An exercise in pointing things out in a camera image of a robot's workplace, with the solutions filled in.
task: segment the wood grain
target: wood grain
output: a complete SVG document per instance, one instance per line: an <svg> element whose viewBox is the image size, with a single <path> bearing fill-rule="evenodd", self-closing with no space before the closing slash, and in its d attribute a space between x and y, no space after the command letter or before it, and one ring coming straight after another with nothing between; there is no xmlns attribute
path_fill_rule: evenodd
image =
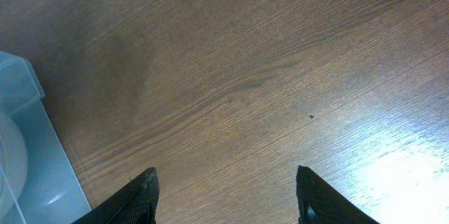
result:
<svg viewBox="0 0 449 224"><path fill-rule="evenodd" d="M294 223L301 164L380 222L449 219L449 0L0 4L92 207L155 166L161 223Z"/></svg>

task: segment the brown wooden surface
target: brown wooden surface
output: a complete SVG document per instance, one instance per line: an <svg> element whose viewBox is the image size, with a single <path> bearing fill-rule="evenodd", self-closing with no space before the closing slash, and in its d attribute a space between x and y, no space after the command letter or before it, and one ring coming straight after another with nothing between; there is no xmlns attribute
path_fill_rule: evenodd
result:
<svg viewBox="0 0 449 224"><path fill-rule="evenodd" d="M160 223L294 223L301 164L447 223L449 0L0 3L92 207L155 166Z"/></svg>

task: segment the black object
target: black object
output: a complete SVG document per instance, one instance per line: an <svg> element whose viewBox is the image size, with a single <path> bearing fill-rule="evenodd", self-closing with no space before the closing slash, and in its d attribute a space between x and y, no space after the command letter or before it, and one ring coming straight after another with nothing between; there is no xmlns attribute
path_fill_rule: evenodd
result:
<svg viewBox="0 0 449 224"><path fill-rule="evenodd" d="M156 224L159 181L149 168L73 224Z"/></svg>
<svg viewBox="0 0 449 224"><path fill-rule="evenodd" d="M296 196L300 224L377 223L345 199L310 168L299 166Z"/></svg>

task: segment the white bowl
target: white bowl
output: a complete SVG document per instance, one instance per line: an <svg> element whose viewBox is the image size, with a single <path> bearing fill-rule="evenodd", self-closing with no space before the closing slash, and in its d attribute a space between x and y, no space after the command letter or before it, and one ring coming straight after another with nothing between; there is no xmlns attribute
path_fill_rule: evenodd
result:
<svg viewBox="0 0 449 224"><path fill-rule="evenodd" d="M15 123L0 111L0 220L18 199L27 179L27 147Z"/></svg>

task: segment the wooden table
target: wooden table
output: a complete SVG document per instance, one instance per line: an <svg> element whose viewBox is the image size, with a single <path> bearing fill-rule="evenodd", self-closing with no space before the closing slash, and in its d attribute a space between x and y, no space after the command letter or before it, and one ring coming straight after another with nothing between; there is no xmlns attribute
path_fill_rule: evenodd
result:
<svg viewBox="0 0 449 224"><path fill-rule="evenodd" d="M0 3L92 207L155 166L160 223L295 223L301 164L448 221L449 0Z"/></svg>

